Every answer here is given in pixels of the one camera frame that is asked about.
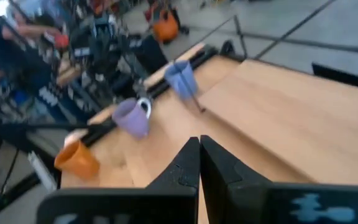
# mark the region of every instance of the blue mug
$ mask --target blue mug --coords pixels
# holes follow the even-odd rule
[[[198,91],[189,61],[175,62],[170,65],[165,71],[164,79],[183,100],[192,97]]]

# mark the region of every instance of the cable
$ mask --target cable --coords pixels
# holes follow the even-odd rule
[[[4,183],[2,184],[2,187],[1,187],[1,190],[0,190],[0,195],[2,195],[5,191],[5,188],[6,188],[6,184],[7,184],[7,181],[9,180],[9,178],[11,177],[12,175],[12,171],[13,171],[13,168],[16,164],[16,160],[17,160],[17,156],[19,155],[19,150],[18,148],[16,148],[16,152],[15,152],[15,155],[13,157],[13,160],[12,160],[12,163],[11,163],[11,166],[9,167],[9,170],[6,174],[6,178],[4,180]]]

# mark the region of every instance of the orange bucket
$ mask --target orange bucket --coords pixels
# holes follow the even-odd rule
[[[98,174],[100,163],[81,141],[75,141],[59,152],[55,158],[55,167],[90,180]]]
[[[168,10],[161,10],[160,19],[152,27],[154,35],[159,41],[173,40],[179,32],[178,23]]]

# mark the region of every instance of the wheel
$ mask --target wheel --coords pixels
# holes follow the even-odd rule
[[[227,40],[223,43],[221,48],[221,54],[234,53],[234,46],[232,40]]]
[[[168,44],[171,44],[172,40],[163,40],[162,41],[162,44],[163,45],[168,45]]]
[[[189,29],[188,27],[182,26],[182,27],[180,28],[180,32],[181,32],[182,34],[189,35],[190,29]]]
[[[206,6],[206,2],[203,1],[203,2],[201,3],[201,5],[200,5],[200,9],[203,9],[205,6]]]

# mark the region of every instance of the mug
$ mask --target mug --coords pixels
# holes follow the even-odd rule
[[[68,144],[59,152],[55,158],[54,166],[57,169],[71,172],[83,180],[90,180],[98,174],[100,163],[90,150],[78,140]]]
[[[136,138],[142,138],[149,133],[149,118],[152,112],[152,103],[147,98],[129,98],[121,102],[114,113],[112,120]]]
[[[164,79],[183,100],[192,97],[198,90],[189,61],[175,62],[170,65],[165,71]]]

